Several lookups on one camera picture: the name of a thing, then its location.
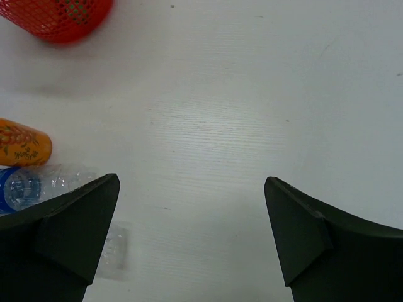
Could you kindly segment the green plastic bottle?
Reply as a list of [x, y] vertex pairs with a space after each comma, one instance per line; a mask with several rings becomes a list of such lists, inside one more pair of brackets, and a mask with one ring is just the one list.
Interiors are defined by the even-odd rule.
[[65, 0], [61, 1], [62, 10], [67, 17], [75, 24], [83, 25], [89, 19], [89, 3], [87, 0]]

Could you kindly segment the orange juice bottle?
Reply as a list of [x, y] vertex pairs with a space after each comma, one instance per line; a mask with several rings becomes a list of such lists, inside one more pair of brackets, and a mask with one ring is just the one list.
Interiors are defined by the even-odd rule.
[[1, 166], [44, 165], [52, 154], [50, 137], [39, 130], [1, 118]]

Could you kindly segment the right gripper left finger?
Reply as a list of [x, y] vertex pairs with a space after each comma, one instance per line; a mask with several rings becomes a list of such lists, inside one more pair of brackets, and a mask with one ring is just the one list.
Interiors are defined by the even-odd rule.
[[82, 301], [96, 274], [120, 191], [106, 174], [1, 217], [1, 301]]

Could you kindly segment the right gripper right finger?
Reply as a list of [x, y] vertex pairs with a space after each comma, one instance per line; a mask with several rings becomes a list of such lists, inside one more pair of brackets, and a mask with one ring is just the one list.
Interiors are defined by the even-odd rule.
[[364, 220], [268, 177], [264, 195], [294, 301], [402, 301], [402, 230]]

